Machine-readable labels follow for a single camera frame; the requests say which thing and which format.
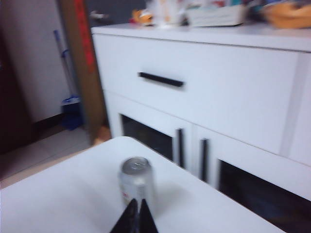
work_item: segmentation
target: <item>aluminum can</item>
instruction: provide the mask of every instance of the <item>aluminum can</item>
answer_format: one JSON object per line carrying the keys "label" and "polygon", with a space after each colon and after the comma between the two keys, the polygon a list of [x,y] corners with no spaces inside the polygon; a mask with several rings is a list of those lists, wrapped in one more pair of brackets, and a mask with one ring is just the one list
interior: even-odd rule
{"label": "aluminum can", "polygon": [[121,165],[120,187],[124,204],[127,206],[135,198],[138,210],[142,199],[146,199],[151,213],[155,214],[155,185],[150,163],[143,157],[133,157]]}

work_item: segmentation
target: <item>black drawer handle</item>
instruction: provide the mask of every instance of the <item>black drawer handle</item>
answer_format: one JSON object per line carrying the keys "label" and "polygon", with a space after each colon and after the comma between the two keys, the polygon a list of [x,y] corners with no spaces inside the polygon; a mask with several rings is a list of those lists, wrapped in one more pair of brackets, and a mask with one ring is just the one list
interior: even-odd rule
{"label": "black drawer handle", "polygon": [[179,151],[179,165],[182,168],[185,168],[184,165],[184,138],[183,138],[183,129],[178,129],[178,151]]}
{"label": "black drawer handle", "polygon": [[150,80],[153,80],[153,81],[157,81],[157,82],[160,82],[160,83],[166,83],[166,84],[172,85],[172,86],[181,87],[182,85],[184,85],[184,82],[182,82],[182,81],[177,81],[177,80],[173,80],[173,79],[163,78],[163,77],[160,77],[160,76],[156,76],[156,75],[153,75],[153,74],[147,74],[147,73],[144,73],[144,72],[139,72],[138,76],[146,78],[146,79],[150,79]]}
{"label": "black drawer handle", "polygon": [[207,177],[207,167],[208,167],[208,140],[202,139],[202,170],[201,170],[201,180],[204,182],[208,181]]}

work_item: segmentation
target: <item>white table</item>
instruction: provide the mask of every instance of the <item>white table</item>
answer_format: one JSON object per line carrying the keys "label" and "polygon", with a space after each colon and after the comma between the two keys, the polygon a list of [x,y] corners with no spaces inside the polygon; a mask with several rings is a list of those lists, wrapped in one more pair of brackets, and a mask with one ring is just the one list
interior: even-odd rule
{"label": "white table", "polygon": [[160,233],[283,232],[129,137],[118,137],[1,191],[1,233],[108,233],[124,210],[117,173],[147,158]]}

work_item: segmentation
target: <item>floor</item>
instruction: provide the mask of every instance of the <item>floor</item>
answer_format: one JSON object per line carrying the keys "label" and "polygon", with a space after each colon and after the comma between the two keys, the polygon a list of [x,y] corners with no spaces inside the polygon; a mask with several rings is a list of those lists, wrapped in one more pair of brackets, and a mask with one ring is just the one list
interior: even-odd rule
{"label": "floor", "polygon": [[[110,138],[110,130],[102,127],[95,145]],[[77,128],[73,131],[61,131],[3,154],[0,163],[0,188],[10,186],[90,147],[87,132],[83,128]]]}

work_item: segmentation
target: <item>can lid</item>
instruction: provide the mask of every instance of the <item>can lid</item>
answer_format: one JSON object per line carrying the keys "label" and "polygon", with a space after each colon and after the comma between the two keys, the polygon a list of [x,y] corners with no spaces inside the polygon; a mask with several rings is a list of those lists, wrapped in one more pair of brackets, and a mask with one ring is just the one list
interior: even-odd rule
{"label": "can lid", "polygon": [[150,167],[147,159],[143,157],[133,157],[123,163],[121,170],[127,175],[135,176],[145,173]]}

